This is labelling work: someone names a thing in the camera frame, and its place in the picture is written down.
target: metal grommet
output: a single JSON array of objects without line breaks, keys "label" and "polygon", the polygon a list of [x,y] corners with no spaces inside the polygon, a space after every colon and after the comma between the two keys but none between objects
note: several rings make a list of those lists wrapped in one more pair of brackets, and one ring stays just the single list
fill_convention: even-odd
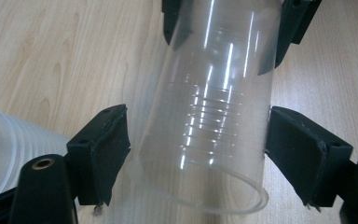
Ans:
[{"label": "metal grommet", "polygon": [[52,164],[54,164],[54,160],[52,158],[44,158],[41,159],[39,161],[36,161],[33,165],[32,168],[34,170],[43,170],[48,168],[49,166],[51,166]]}]

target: black holder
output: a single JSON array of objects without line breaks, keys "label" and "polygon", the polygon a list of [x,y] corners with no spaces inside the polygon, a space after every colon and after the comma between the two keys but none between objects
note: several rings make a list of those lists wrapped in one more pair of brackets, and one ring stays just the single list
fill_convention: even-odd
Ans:
[{"label": "black holder", "polygon": [[300,113],[273,106],[266,154],[281,170],[304,205],[331,207],[344,200],[342,223],[358,223],[358,163],[352,146]]}]

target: black clamp jaw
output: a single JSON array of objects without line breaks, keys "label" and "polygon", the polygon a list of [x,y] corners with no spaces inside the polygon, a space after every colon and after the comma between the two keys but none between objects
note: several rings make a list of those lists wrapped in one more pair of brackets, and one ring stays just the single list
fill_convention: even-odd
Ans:
[{"label": "black clamp jaw", "polygon": [[64,157],[25,163],[18,186],[0,194],[0,223],[77,223],[76,197],[82,205],[109,205],[130,152],[126,112],[125,105],[100,112],[67,143]]},{"label": "black clamp jaw", "polygon": [[[290,44],[300,44],[321,2],[322,0],[284,0],[275,67],[278,67],[283,61]],[[182,0],[162,0],[163,32],[168,44],[171,43],[181,3]]]},{"label": "black clamp jaw", "polygon": [[358,223],[358,163],[352,146],[296,111],[273,106],[266,154],[290,182],[304,205],[333,206],[344,200],[342,223]]}]

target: wood grain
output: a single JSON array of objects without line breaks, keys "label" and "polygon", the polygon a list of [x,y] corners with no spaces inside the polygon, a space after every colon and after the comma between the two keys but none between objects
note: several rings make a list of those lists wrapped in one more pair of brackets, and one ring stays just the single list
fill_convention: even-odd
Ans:
[{"label": "wood grain", "polygon": [[[98,111],[127,104],[139,143],[167,45],[159,0],[0,0],[0,110],[73,136]],[[358,160],[358,1],[323,1],[301,45],[276,70],[272,104],[297,110],[355,147]],[[248,217],[200,214],[136,189],[125,171],[99,216],[81,223],[339,223],[341,200],[302,206],[266,159],[267,207]]]}]

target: transparent tube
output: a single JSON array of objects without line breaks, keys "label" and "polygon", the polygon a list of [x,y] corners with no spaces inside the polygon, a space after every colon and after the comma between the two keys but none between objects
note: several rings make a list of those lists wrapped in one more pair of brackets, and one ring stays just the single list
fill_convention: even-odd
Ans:
[{"label": "transparent tube", "polygon": [[278,0],[183,0],[131,177],[202,211],[246,214],[262,188]]}]

